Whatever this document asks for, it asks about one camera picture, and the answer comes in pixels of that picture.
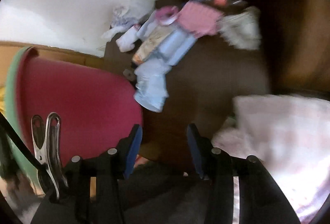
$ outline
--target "pink and white cloth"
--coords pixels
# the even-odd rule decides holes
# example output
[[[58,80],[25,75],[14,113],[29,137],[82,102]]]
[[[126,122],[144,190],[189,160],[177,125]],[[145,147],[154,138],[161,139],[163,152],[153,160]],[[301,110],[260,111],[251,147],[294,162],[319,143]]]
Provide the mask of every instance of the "pink and white cloth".
[[[273,176],[302,224],[330,193],[330,102],[293,96],[234,99],[237,128],[219,131],[213,146],[255,155]]]
[[[217,20],[222,12],[195,1],[189,1],[178,14],[177,22],[196,38],[217,34]]]

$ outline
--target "bucket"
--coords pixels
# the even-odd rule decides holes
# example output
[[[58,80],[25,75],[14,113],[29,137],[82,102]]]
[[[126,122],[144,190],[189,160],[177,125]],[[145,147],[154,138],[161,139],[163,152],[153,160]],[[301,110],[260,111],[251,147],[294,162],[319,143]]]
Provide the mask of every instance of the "bucket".
[[[75,155],[88,159],[116,147],[134,124],[142,124],[134,92],[119,75],[44,59],[35,48],[22,48],[7,77],[7,117],[34,153],[31,118],[40,115],[46,121],[56,112],[61,117],[60,160],[64,167]],[[36,170],[17,148],[13,150],[22,170],[35,182]]]

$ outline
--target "metal rivet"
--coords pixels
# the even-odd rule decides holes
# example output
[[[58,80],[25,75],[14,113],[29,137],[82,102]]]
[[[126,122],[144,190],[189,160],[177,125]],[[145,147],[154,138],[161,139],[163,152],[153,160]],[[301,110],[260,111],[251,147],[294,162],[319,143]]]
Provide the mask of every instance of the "metal rivet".
[[[250,155],[250,156],[248,156],[247,159],[248,159],[250,162],[252,162],[252,163],[255,163],[255,162],[258,160],[258,158],[255,157],[254,155]]]
[[[220,149],[220,148],[213,148],[213,149],[211,150],[211,152],[212,152],[213,154],[220,154],[220,153],[221,153],[221,149]]]
[[[117,149],[115,149],[115,148],[108,149],[108,154],[114,155],[116,153],[117,153]]]
[[[72,161],[73,163],[76,163],[76,162],[78,162],[79,160],[80,160],[80,157],[79,157],[78,155],[73,156],[73,157],[71,158],[71,161]]]

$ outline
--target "trash pile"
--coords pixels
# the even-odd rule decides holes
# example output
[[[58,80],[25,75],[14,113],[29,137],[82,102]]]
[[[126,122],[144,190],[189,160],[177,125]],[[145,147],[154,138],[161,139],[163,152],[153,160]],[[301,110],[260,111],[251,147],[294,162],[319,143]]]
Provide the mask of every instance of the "trash pile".
[[[228,14],[228,7],[237,13]],[[154,9],[154,0],[131,0],[113,9],[111,29],[102,35],[111,41],[116,33],[120,52],[142,44],[132,62],[138,67],[135,100],[148,110],[161,112],[168,97],[165,75],[175,66],[198,38],[220,34],[237,49],[257,50],[261,35],[259,10],[243,0],[189,0],[183,7]]]

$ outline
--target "yellow cloth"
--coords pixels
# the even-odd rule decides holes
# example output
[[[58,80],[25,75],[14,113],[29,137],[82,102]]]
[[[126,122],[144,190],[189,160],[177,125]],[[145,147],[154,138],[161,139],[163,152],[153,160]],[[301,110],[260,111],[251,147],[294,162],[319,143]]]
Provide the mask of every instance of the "yellow cloth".
[[[5,91],[4,86],[0,87],[0,112],[5,115]]]

